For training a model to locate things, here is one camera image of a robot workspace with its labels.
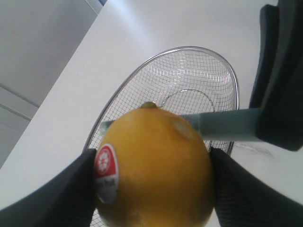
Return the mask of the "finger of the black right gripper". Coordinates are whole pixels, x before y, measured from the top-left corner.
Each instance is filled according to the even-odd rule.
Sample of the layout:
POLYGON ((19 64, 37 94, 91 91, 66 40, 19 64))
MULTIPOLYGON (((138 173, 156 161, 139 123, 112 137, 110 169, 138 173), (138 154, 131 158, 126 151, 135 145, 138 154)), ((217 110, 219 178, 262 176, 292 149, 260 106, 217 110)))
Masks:
POLYGON ((279 36, 279 9, 265 5, 260 10, 260 53, 249 108, 260 108, 275 61, 279 36))
POLYGON ((256 137, 298 151, 303 146, 303 2, 280 0, 279 36, 256 137))

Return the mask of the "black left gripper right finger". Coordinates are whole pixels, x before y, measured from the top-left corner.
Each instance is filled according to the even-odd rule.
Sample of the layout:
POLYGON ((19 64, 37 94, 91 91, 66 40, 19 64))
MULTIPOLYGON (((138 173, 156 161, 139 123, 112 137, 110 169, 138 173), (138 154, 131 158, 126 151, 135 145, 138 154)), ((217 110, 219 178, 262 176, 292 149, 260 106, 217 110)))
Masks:
POLYGON ((210 148, 215 212, 222 227, 301 227, 303 206, 253 176, 219 148, 210 148))

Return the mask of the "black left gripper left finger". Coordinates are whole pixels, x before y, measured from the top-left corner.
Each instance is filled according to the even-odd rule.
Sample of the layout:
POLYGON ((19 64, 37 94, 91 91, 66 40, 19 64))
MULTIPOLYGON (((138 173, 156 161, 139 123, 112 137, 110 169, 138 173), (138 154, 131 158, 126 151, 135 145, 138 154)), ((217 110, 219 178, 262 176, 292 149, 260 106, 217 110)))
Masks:
POLYGON ((0 211, 2 227, 88 227, 95 210, 93 166, 87 149, 56 177, 0 211))

